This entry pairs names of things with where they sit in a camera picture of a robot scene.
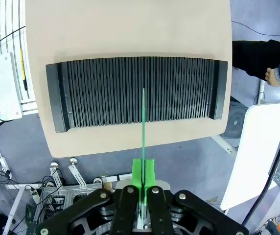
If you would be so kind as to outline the grey plastic stool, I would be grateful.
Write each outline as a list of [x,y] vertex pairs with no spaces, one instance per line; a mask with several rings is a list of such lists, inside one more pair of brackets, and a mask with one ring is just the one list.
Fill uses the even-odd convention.
[[223,137],[229,139],[238,139],[241,137],[245,114],[248,110],[244,104],[237,99],[230,97],[228,122]]

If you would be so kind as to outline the person in navy jacket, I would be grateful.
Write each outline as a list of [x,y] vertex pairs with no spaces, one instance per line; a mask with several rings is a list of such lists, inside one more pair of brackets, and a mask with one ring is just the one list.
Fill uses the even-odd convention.
[[267,69],[275,69],[279,64],[279,41],[232,42],[232,66],[245,71],[249,76],[264,80]]

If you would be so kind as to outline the person left hand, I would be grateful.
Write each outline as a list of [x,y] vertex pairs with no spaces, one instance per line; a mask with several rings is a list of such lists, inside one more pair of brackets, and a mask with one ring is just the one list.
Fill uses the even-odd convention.
[[280,87],[280,84],[276,80],[274,69],[267,68],[265,73],[265,80],[267,84],[272,87]]

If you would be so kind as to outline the green perforated circuit board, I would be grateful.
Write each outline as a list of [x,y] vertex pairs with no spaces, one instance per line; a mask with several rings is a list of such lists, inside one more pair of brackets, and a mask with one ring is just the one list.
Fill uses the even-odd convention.
[[145,196],[145,88],[142,89],[142,157],[141,157],[141,228],[145,229],[146,196]]

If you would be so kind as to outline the black slotted PCB rack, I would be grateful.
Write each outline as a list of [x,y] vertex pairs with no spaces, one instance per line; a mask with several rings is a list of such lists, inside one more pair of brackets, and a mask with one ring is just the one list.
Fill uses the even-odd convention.
[[46,66],[57,133],[74,128],[220,119],[228,62],[185,57],[114,57]]

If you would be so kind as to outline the aluminium profile frame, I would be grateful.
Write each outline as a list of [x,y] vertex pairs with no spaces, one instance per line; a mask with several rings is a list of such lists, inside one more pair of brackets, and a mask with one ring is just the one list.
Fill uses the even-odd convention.
[[95,178],[91,184],[88,184],[77,169],[77,163],[78,160],[76,158],[70,158],[68,169],[77,182],[73,186],[66,186],[65,179],[57,162],[50,164],[50,175],[45,176],[40,183],[19,184],[10,179],[10,184],[5,185],[7,189],[17,189],[19,191],[19,198],[22,197],[22,190],[29,190],[31,194],[36,194],[36,199],[34,200],[35,209],[31,210],[31,214],[25,216],[26,220],[28,220],[29,216],[31,217],[30,232],[32,234],[34,234],[34,227],[36,225],[61,212],[93,191],[99,188],[104,188],[111,192],[114,191],[113,182],[118,179],[117,176],[102,176]]

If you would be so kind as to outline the white control box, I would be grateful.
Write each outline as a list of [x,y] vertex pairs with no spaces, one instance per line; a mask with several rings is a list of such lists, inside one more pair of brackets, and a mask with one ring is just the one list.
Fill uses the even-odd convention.
[[12,53],[0,55],[0,119],[10,121],[23,116]]

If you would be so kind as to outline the white side table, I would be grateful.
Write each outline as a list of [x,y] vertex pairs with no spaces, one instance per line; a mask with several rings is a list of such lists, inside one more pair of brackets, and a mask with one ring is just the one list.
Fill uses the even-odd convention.
[[261,194],[280,143],[280,103],[251,106],[245,115],[231,177],[220,204],[235,207]]

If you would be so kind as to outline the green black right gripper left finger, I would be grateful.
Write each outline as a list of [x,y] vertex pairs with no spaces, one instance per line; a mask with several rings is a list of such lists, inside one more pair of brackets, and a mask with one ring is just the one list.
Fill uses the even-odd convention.
[[35,235],[132,235],[138,217],[144,163],[134,159],[128,185],[99,188],[40,223]]

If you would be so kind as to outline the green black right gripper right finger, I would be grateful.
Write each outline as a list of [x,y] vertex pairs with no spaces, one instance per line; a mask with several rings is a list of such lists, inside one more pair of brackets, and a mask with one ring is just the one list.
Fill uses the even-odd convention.
[[248,229],[188,190],[158,186],[154,160],[145,161],[144,188],[153,235],[249,235]]

